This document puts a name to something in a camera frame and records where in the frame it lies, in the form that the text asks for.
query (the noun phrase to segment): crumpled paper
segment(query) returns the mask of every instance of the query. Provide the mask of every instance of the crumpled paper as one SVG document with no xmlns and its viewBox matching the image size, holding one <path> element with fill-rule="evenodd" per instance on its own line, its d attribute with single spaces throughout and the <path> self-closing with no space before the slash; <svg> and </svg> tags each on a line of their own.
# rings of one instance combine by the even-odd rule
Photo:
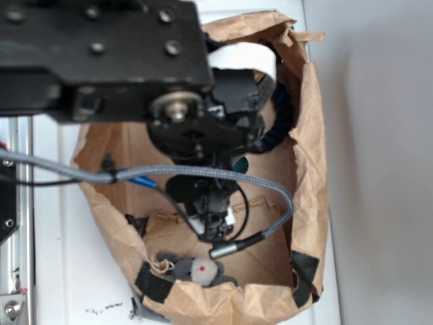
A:
<svg viewBox="0 0 433 325">
<path fill-rule="evenodd" d="M 282 231 L 253 246 L 257 250 L 255 253 L 246 251 L 242 252 L 245 258 L 238 253 L 222 259 L 226 264 L 226 274 L 235 276 L 240 281 L 239 287 L 226 283 L 202 288 L 192 282 L 176 281 L 164 303 L 144 296 L 145 306 L 173 324 L 276 324 L 310 307 L 311 298 L 301 308 L 295 304 L 297 275 L 290 267 L 290 251 L 320 260 L 313 293 L 322 293 L 329 218 L 325 129 L 317 67 L 314 62 L 307 62 L 305 44 L 307 41 L 320 41 L 324 35 L 295 32 L 291 28 L 293 23 L 294 20 L 277 12 L 261 12 L 203 26 L 203 30 L 217 41 L 270 41 L 283 58 L 283 64 L 277 67 L 277 77 L 291 93 L 298 111 L 297 123 L 290 136 L 272 152 L 248 155 L 248 174 L 286 186 L 294 193 L 295 213 L 293 221 L 287 223 Z M 263 114 L 267 125 L 272 125 L 275 115 L 270 104 Z M 72 164 L 88 171 L 98 171 L 106 152 L 113 154 L 118 166 L 172 163 L 153 147 L 143 123 L 119 123 L 83 126 Z M 169 177 L 154 178 L 164 186 Z M 262 229 L 265 223 L 270 224 L 286 209 L 282 198 L 273 191 L 249 184 L 242 184 L 242 187 L 251 200 L 255 215 L 251 220 L 257 221 L 251 221 L 249 231 L 253 232 L 254 227 Z M 185 224 L 173 216 L 174 209 L 154 191 L 129 183 L 114 186 L 83 183 L 81 188 L 115 260 L 140 295 L 143 293 L 134 283 L 141 264 L 150 262 L 159 248 L 189 256 L 207 255 L 208 246 L 196 242 Z M 237 224 L 240 224 L 242 197 L 234 195 L 231 205 L 235 207 Z M 152 216 L 144 241 L 127 223 L 125 213 L 136 217 Z M 167 245 L 168 240 L 181 241 L 183 246 L 171 247 Z M 274 254 L 268 253 L 261 245 L 267 245 Z"/>
</svg>

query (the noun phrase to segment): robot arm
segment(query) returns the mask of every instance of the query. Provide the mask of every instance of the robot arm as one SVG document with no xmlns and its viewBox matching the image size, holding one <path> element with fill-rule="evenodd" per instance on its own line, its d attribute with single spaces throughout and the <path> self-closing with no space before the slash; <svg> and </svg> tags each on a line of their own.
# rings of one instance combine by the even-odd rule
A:
<svg viewBox="0 0 433 325">
<path fill-rule="evenodd" d="M 143 121 L 177 165 L 233 170 L 264 129 L 274 80 L 208 63 L 223 46 L 179 0 L 3 0 L 0 115 L 46 113 L 59 123 Z M 198 238 L 226 243 L 233 180 L 174 176 L 166 191 L 185 204 Z"/>
</svg>

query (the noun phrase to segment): bolt head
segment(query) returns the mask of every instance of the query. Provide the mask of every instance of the bolt head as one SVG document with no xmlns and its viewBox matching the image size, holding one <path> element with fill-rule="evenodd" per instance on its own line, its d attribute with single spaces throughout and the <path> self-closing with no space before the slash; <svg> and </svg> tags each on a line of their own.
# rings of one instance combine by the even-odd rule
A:
<svg viewBox="0 0 433 325">
<path fill-rule="evenodd" d="M 162 22 L 170 23 L 173 21 L 173 14 L 169 10 L 160 10 L 158 15 L 160 16 L 160 20 Z"/>
<path fill-rule="evenodd" d="M 101 55 L 105 52 L 106 48 L 102 43 L 90 44 L 90 52 L 93 54 Z"/>
<path fill-rule="evenodd" d="M 86 8 L 85 15 L 90 20 L 98 20 L 101 18 L 101 10 L 95 5 Z"/>
<path fill-rule="evenodd" d="M 15 224 L 14 220 L 12 220 L 12 219 L 8 219 L 5 221 L 5 226 L 8 228 L 12 228 L 14 226 L 14 224 Z"/>
<path fill-rule="evenodd" d="M 11 7 L 6 11 L 6 19 L 8 22 L 13 22 L 16 24 L 19 24 L 23 21 L 25 21 L 26 16 L 24 15 L 24 12 L 19 7 Z"/>
<path fill-rule="evenodd" d="M 8 159 L 3 160 L 3 166 L 4 167 L 12 167 L 14 165 L 13 161 L 10 161 Z"/>
<path fill-rule="evenodd" d="M 171 40 L 165 44 L 165 50 L 172 56 L 178 56 L 182 52 L 181 45 L 178 41 Z"/>
<path fill-rule="evenodd" d="M 166 114 L 174 123 L 183 122 L 187 113 L 188 105 L 184 102 L 173 102 L 166 107 Z"/>
<path fill-rule="evenodd" d="M 5 305 L 5 313 L 11 319 L 16 318 L 18 315 L 20 315 L 20 312 L 21 305 L 14 300 L 10 301 Z"/>
</svg>

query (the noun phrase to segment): white surface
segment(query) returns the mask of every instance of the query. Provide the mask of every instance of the white surface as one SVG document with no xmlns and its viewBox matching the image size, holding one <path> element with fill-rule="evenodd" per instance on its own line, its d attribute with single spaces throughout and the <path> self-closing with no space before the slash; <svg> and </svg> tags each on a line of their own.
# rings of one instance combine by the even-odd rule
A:
<svg viewBox="0 0 433 325">
<path fill-rule="evenodd" d="M 278 9 L 299 19 L 298 30 L 304 29 L 301 1 L 197 2 L 202 22 L 244 12 Z M 38 116 L 34 130 L 36 155 L 69 163 L 78 127 L 59 127 L 46 116 Z M 40 181 L 55 177 L 44 171 L 36 171 L 35 175 Z M 38 324 L 159 324 L 130 320 L 131 289 L 105 246 L 78 186 L 35 189 L 35 219 Z M 325 292 L 320 302 L 282 324 L 340 323 L 330 237 L 326 259 Z M 122 305 L 106 309 L 115 304 Z"/>
<path fill-rule="evenodd" d="M 208 62 L 211 68 L 221 70 L 257 70 L 277 82 L 275 54 L 261 44 L 241 42 L 223 46 L 208 55 Z"/>
<path fill-rule="evenodd" d="M 306 0 L 342 323 L 431 324 L 433 1 Z"/>
</svg>

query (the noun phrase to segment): stuffed toy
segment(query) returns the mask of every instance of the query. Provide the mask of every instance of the stuffed toy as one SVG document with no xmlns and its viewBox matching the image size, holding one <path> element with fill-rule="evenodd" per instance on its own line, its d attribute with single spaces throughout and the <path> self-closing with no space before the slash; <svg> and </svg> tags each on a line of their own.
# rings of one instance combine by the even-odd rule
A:
<svg viewBox="0 0 433 325">
<path fill-rule="evenodd" d="M 224 282 L 232 282 L 237 286 L 235 278 L 223 275 L 224 265 L 220 261 L 205 257 L 182 257 L 167 251 L 160 251 L 156 258 L 161 262 L 167 260 L 171 265 L 163 275 L 167 280 L 192 281 L 204 287 L 217 286 Z"/>
</svg>

